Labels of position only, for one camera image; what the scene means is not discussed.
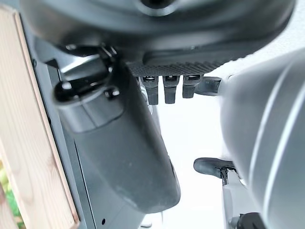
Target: wooden frame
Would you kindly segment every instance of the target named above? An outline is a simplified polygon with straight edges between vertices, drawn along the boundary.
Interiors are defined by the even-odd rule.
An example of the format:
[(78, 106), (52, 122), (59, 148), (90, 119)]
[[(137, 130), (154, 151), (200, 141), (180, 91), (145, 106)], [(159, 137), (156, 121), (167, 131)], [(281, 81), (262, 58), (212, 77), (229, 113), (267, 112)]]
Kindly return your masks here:
[[(1, 5), (0, 154), (27, 229), (78, 227), (19, 14)], [(0, 222), (10, 217), (1, 200)]]

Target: small screw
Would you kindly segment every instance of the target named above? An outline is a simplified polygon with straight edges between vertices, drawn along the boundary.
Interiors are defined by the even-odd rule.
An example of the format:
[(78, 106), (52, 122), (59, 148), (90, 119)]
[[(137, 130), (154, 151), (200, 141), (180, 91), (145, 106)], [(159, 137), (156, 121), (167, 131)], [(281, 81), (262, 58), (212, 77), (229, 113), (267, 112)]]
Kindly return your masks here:
[(109, 88), (104, 92), (104, 94), (108, 99), (112, 99), (113, 97), (118, 96), (120, 91), (116, 88)]
[(61, 87), (62, 87), (64, 90), (70, 90), (70, 89), (72, 89), (72, 85), (71, 85), (71, 83), (69, 83), (69, 82), (63, 82), (62, 85), (61, 85)]
[(77, 48), (77, 46), (75, 44), (66, 45), (67, 50), (75, 50), (76, 48)]

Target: black plastic part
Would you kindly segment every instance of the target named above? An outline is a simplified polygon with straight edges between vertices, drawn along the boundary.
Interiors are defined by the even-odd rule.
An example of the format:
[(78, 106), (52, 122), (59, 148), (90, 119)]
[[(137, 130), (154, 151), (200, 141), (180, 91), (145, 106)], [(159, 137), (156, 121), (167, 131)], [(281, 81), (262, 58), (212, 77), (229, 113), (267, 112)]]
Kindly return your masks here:
[[(120, 95), (112, 101), (117, 101), (118, 107), (123, 109), (116, 117), (82, 133), (72, 130), (68, 116), (63, 117), (64, 123), (86, 152), (92, 167), (131, 206), (143, 213), (171, 208), (180, 200), (179, 183), (137, 81), (124, 66), (116, 65), (112, 85), (120, 89)], [(67, 108), (81, 105), (86, 107), (84, 117), (102, 117), (112, 106), (100, 102), (104, 101), (104, 96), (99, 91), (103, 89), (88, 97), (82, 96), (82, 104), (78, 100), (72, 101)], [(87, 105), (92, 101), (97, 101), (95, 106)], [(56, 105), (61, 111), (66, 103), (57, 102)]]
[(139, 77), (203, 74), (252, 54), (285, 28), (295, 5), (295, 0), (176, 2), (177, 10), (164, 17), (144, 15), (140, 0), (20, 4), (37, 36), (63, 48), (111, 45)]
[(100, 81), (96, 77), (65, 81), (56, 85), (54, 103), (66, 127), (81, 133), (106, 125), (122, 115), (127, 89), (126, 80), (112, 75), (101, 75)]
[(203, 157), (194, 161), (194, 169), (201, 174), (222, 178), (222, 169), (235, 170), (235, 166), (232, 161)]
[(202, 80), (200, 75), (188, 75), (183, 76), (183, 88), (182, 97), (184, 99), (190, 99), (194, 97), (195, 87)]
[(176, 89), (180, 76), (163, 76), (164, 96), (166, 104), (174, 104), (176, 100)]
[(240, 216), (237, 229), (266, 229), (259, 213), (251, 212)]
[(141, 81), (145, 86), (149, 105), (158, 105), (158, 83), (159, 77), (141, 77)]
[(200, 95), (216, 96), (218, 87), (221, 82), (219, 77), (203, 77), (202, 81), (197, 84), (195, 93)]

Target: wooden board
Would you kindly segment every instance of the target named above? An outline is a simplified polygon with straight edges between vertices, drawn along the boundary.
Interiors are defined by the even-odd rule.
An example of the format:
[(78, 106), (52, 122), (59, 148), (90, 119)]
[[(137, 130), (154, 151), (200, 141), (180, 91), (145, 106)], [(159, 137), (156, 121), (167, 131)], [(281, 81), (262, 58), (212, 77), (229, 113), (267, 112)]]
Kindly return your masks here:
[(4, 191), (0, 184), (0, 228), (1, 229), (17, 229), (17, 224), (6, 201)]
[(32, 69), (19, 14), (0, 6), (0, 152), (27, 229), (79, 219)]

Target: black latch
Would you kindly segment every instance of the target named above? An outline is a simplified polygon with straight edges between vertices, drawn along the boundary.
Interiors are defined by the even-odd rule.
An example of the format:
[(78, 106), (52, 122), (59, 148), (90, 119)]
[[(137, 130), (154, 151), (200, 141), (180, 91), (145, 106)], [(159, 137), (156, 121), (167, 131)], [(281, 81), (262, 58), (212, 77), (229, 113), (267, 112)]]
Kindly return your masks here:
[(182, 97), (190, 99), (194, 97), (195, 87), (202, 80), (200, 75), (187, 75), (183, 76), (183, 91)]
[(218, 87), (221, 82), (219, 77), (203, 77), (201, 82), (197, 84), (195, 93), (200, 95), (216, 96), (218, 95)]
[(159, 77), (141, 77), (141, 81), (145, 86), (149, 105), (158, 105), (158, 83)]
[(163, 76), (164, 96), (166, 104), (174, 104), (176, 99), (176, 89), (180, 76)]

